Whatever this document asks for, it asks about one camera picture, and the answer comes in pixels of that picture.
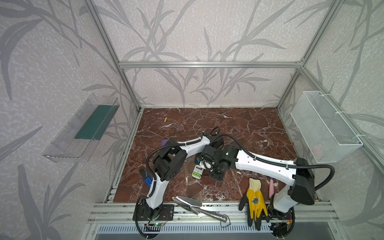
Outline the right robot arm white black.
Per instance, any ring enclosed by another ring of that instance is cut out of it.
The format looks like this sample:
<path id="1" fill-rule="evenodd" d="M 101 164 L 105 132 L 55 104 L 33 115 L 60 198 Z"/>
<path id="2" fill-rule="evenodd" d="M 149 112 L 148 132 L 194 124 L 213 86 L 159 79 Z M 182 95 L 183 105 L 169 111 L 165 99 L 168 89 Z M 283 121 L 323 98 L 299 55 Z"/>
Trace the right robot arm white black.
<path id="1" fill-rule="evenodd" d="M 222 174 L 228 169 L 250 171 L 265 175 L 286 184 L 273 197 L 275 211 L 288 212 L 297 204 L 313 205 L 315 191 L 324 187 L 335 175 L 335 168 L 328 164 L 310 165 L 307 160 L 273 159 L 249 152 L 239 140 L 229 134 L 215 136 L 196 154 L 198 162 L 212 165 L 212 172 Z"/>

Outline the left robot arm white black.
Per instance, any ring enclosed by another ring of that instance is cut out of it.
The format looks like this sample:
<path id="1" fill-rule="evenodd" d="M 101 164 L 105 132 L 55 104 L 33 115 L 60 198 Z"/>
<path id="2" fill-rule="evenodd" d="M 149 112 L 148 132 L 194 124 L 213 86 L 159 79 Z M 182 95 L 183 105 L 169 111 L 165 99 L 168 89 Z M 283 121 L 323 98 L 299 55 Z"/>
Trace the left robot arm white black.
<path id="1" fill-rule="evenodd" d="M 220 128 L 215 127 L 210 133 L 203 132 L 200 137 L 186 142 L 166 140 L 161 147 L 149 154 L 144 173 L 150 174 L 150 190 L 146 196 L 138 198 L 133 220 L 154 220 L 161 214 L 169 182 L 179 174 L 187 158 L 201 153 L 205 146 L 223 146 L 223 138 L 217 137 L 219 133 Z"/>

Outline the green battery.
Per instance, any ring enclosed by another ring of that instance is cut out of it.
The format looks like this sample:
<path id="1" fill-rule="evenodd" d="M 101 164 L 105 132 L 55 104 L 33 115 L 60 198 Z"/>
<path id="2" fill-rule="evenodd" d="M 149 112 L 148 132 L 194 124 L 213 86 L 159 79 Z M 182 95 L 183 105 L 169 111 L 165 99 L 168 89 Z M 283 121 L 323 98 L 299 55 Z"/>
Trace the green battery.
<path id="1" fill-rule="evenodd" d="M 198 173 L 195 173 L 195 172 L 193 172 L 193 177 L 195 177 L 195 178 L 201 178 L 201 175 L 200 174 L 198 174 Z"/>

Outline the red white remote control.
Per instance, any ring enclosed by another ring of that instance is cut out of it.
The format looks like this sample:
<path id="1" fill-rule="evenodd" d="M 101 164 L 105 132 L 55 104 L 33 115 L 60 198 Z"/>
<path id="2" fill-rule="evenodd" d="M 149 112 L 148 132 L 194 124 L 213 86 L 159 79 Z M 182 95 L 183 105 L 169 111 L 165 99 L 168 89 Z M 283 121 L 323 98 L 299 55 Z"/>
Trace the red white remote control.
<path id="1" fill-rule="evenodd" d="M 198 166 L 198 165 L 196 165 L 195 167 L 194 167 L 194 170 L 193 170 L 193 172 L 195 172 L 195 173 L 198 173 L 198 174 L 200 174 L 201 175 L 201 178 L 202 178 L 202 175 L 203 175 L 203 173 L 204 173 L 204 168 L 202 168 L 201 166 Z"/>

